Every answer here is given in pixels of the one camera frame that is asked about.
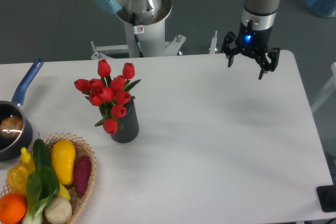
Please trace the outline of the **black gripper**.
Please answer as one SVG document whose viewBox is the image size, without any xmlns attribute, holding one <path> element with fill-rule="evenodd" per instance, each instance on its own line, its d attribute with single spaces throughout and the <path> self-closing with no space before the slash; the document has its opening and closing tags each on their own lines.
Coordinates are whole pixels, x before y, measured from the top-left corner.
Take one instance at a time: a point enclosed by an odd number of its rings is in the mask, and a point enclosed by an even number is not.
<svg viewBox="0 0 336 224">
<path fill-rule="evenodd" d="M 242 54 L 253 58 L 260 66 L 258 79 L 261 80 L 267 72 L 274 72 L 278 66 L 280 49 L 268 48 L 268 40 L 272 27 L 265 30 L 249 29 L 243 23 L 240 23 L 238 38 L 229 31 L 222 43 L 221 52 L 228 59 L 228 67 L 234 62 L 237 54 Z"/>
</svg>

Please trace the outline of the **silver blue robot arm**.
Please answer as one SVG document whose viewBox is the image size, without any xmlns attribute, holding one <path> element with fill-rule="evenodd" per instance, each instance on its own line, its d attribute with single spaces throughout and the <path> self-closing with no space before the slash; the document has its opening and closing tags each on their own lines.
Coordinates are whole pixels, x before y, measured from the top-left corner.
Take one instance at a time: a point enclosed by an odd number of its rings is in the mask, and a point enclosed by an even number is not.
<svg viewBox="0 0 336 224">
<path fill-rule="evenodd" d="M 94 0 L 124 23 L 131 58 L 172 56 L 178 49 L 165 44 L 165 20 L 171 13 L 171 0 Z M 238 54 L 254 59 L 260 72 L 275 71 L 280 49 L 269 48 L 268 40 L 280 0 L 245 0 L 239 33 L 229 32 L 221 52 L 230 65 Z"/>
</svg>

